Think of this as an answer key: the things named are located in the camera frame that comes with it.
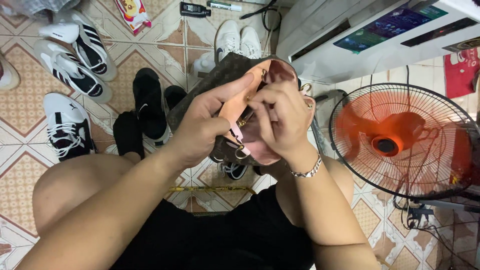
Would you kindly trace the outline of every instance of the black shorts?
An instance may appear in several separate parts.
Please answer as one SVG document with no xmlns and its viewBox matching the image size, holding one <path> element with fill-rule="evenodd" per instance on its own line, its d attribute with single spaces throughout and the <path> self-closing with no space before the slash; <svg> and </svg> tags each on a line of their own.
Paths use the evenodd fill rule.
<svg viewBox="0 0 480 270">
<path fill-rule="evenodd" d="M 312 241 L 287 219 L 275 188 L 224 216 L 194 217 L 162 200 L 112 269 L 309 269 Z M 226 251 L 231 250 L 254 262 L 230 259 Z"/>
</svg>

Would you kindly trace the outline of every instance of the silver bracelet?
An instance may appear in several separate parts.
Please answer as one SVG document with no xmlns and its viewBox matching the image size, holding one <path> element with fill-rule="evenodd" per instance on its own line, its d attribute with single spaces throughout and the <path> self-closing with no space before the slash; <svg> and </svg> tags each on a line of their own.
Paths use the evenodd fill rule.
<svg viewBox="0 0 480 270">
<path fill-rule="evenodd" d="M 317 163 L 315 163 L 315 166 L 313 167 L 313 170 L 307 172 L 307 173 L 301 173 L 301 172 L 293 172 L 290 170 L 290 173 L 295 176 L 295 177 L 300 177 L 300 178 L 305 178 L 305 177 L 313 177 L 317 171 L 318 168 L 320 168 L 320 164 L 322 163 L 322 156 L 320 156 L 320 153 L 318 154 L 318 160 Z"/>
</svg>

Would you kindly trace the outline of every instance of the hand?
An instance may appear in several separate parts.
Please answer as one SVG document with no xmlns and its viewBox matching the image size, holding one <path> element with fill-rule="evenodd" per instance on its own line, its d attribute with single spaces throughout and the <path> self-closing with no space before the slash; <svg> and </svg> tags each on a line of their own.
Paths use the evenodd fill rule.
<svg viewBox="0 0 480 270">
<path fill-rule="evenodd" d="M 296 82 L 268 84 L 248 104 L 260 122 L 262 139 L 289 164 L 311 154 L 313 146 L 307 138 L 311 112 Z M 278 121 L 271 121 L 268 109 L 272 107 Z"/>
<path fill-rule="evenodd" d="M 215 137 L 230 130 L 227 119 L 212 116 L 222 107 L 223 102 L 245 90 L 252 81 L 253 74 L 246 74 L 193 99 L 176 133 L 164 146 L 183 169 L 202 162 L 212 152 Z"/>
</svg>

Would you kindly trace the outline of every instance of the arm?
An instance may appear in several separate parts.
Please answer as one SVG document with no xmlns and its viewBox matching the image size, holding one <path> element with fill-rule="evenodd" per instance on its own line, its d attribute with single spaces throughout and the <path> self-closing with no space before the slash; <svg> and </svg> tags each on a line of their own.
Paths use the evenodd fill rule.
<svg viewBox="0 0 480 270">
<path fill-rule="evenodd" d="M 212 115 L 252 80 L 248 74 L 197 96 L 165 146 L 61 218 L 17 269 L 108 269 L 180 173 L 207 157 L 216 135 L 228 132 L 228 120 Z"/>
<path fill-rule="evenodd" d="M 273 105 L 272 122 L 265 104 Z M 295 172 L 309 172 L 317 150 L 308 142 L 309 111 L 296 85 L 264 87 L 249 105 L 259 118 L 261 136 Z M 313 241 L 319 269 L 372 270 L 379 267 L 360 225 L 326 167 L 310 178 L 296 178 L 305 230 Z"/>
</svg>

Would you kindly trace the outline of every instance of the electric fan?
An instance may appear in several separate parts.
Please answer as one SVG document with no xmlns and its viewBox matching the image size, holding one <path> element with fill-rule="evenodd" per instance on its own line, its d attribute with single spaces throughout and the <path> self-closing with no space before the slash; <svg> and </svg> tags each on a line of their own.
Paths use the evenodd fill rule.
<svg viewBox="0 0 480 270">
<path fill-rule="evenodd" d="M 332 148 L 358 177 L 409 199 L 441 199 L 478 177 L 480 130 L 449 99 L 422 87 L 375 84 L 335 106 Z"/>
</svg>

